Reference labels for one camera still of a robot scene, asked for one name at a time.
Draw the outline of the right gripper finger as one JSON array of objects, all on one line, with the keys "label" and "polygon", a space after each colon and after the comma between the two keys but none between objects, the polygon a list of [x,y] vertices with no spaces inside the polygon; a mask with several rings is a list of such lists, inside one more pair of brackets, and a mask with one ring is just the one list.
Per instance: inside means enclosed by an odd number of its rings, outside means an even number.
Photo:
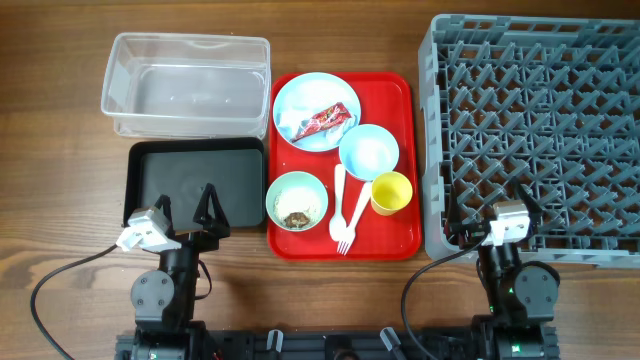
[{"label": "right gripper finger", "polygon": [[449,231],[460,231],[463,227],[461,220],[461,210],[458,204],[456,186],[452,185],[449,195],[449,207],[447,211],[446,224]]},{"label": "right gripper finger", "polygon": [[540,225],[542,223],[543,210],[538,202],[526,191],[517,178],[512,178],[509,184],[512,186],[516,198],[526,206],[531,222],[534,225]]}]

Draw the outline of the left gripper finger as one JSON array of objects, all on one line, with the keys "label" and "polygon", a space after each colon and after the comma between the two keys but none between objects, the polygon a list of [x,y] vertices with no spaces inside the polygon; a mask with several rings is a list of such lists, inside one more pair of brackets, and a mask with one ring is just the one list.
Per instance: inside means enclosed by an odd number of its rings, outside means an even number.
[{"label": "left gripper finger", "polygon": [[163,216],[166,218],[166,222],[168,224],[166,234],[173,235],[174,227],[173,227],[173,220],[172,220],[170,197],[167,195],[161,194],[159,198],[156,200],[154,206],[158,210],[161,210],[163,213]]},{"label": "left gripper finger", "polygon": [[221,206],[216,188],[211,183],[207,183],[203,190],[193,222],[201,225],[204,231],[217,238],[227,238],[231,234],[229,221]]}]

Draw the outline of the yellow plastic cup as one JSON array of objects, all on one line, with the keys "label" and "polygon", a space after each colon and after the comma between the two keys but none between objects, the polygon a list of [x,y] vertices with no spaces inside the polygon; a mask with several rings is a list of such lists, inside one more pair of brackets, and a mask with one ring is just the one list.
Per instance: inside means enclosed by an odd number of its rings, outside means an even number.
[{"label": "yellow plastic cup", "polygon": [[390,216],[405,208],[413,197],[410,180],[399,172],[386,172],[372,182],[371,206],[382,216]]}]

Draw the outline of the brown food chunk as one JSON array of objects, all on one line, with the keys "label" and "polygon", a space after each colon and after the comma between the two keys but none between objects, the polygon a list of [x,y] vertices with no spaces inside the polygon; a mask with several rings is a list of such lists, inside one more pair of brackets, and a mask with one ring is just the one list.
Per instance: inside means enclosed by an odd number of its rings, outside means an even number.
[{"label": "brown food chunk", "polygon": [[292,212],[284,218],[284,224],[288,228],[301,229],[311,222],[309,216],[304,212]]}]

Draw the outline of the green bowl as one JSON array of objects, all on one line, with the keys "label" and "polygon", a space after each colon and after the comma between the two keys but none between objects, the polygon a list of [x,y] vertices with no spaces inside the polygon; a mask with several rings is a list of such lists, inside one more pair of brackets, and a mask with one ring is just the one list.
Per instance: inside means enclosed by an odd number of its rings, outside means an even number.
[{"label": "green bowl", "polygon": [[314,175],[292,171],[273,181],[266,194],[266,211],[280,228],[303,232],[318,225],[328,209],[328,194]]}]

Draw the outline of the white rice pile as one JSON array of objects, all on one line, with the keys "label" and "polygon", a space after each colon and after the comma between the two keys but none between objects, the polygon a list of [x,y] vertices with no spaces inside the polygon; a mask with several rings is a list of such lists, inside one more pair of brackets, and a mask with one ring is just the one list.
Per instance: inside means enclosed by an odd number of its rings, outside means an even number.
[{"label": "white rice pile", "polygon": [[[274,214],[276,220],[289,230],[305,230],[315,225],[321,218],[321,198],[308,187],[297,187],[282,190],[275,198]],[[304,228],[288,228],[284,224],[284,218],[292,212],[304,212],[310,217],[311,222]]]}]

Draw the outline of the light blue bowl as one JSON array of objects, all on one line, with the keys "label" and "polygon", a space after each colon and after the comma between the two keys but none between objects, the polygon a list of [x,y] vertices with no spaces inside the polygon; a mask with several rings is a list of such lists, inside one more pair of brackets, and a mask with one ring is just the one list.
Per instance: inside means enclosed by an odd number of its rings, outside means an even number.
[{"label": "light blue bowl", "polygon": [[365,124],[349,130],[339,143],[339,158],[352,177],[371,182],[395,169],[399,145],[384,127]]}]

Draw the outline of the white tissue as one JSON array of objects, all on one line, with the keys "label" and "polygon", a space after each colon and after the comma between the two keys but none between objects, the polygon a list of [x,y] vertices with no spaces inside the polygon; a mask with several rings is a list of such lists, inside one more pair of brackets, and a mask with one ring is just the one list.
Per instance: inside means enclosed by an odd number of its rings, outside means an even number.
[{"label": "white tissue", "polygon": [[[294,130],[294,134],[293,136],[290,138],[291,139],[296,135],[296,133],[302,128],[302,126],[306,123],[306,121],[308,119],[303,119],[301,116],[298,115],[286,115],[283,114],[281,116],[281,121],[280,121],[280,125],[284,126],[285,128],[290,128]],[[331,130],[327,130],[329,132],[336,132],[339,128],[343,128],[346,126],[351,126],[354,124],[354,121],[356,120],[356,117],[352,115],[352,118],[350,120],[347,120],[343,125],[337,127],[337,128],[333,128]]]}]

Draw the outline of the red snack wrapper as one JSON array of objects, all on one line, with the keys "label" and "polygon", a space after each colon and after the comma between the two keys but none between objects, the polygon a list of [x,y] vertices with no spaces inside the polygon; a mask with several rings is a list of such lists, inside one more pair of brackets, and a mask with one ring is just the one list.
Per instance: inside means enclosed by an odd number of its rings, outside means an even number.
[{"label": "red snack wrapper", "polygon": [[309,118],[291,141],[295,143],[322,131],[337,128],[351,118],[352,115],[345,105],[337,102]]}]

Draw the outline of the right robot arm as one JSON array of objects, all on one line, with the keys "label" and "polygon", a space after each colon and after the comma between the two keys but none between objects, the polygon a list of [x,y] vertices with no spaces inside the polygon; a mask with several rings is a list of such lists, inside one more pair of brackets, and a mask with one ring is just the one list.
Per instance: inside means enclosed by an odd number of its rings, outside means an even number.
[{"label": "right robot arm", "polygon": [[490,313],[472,318],[473,359],[558,359],[554,319],[560,275],[549,264],[521,260],[517,244],[535,235],[543,210],[517,180],[515,198],[496,202],[493,214],[465,223],[455,189],[451,190],[446,234],[462,252],[475,250],[476,270]]}]

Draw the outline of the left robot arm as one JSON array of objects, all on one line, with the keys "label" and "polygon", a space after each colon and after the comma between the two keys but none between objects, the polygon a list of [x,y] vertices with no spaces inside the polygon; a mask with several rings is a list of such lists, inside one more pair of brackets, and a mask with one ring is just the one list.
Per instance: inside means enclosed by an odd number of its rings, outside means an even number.
[{"label": "left robot arm", "polygon": [[197,231],[178,235],[173,226],[171,201],[160,196],[147,209],[128,219],[117,245],[124,250],[137,246],[159,256],[156,270],[140,275],[131,288],[136,329],[130,339],[116,344],[117,359],[217,359],[219,351],[202,321],[195,321],[195,302],[204,252],[216,251],[231,228],[216,189],[208,183],[193,215]]}]

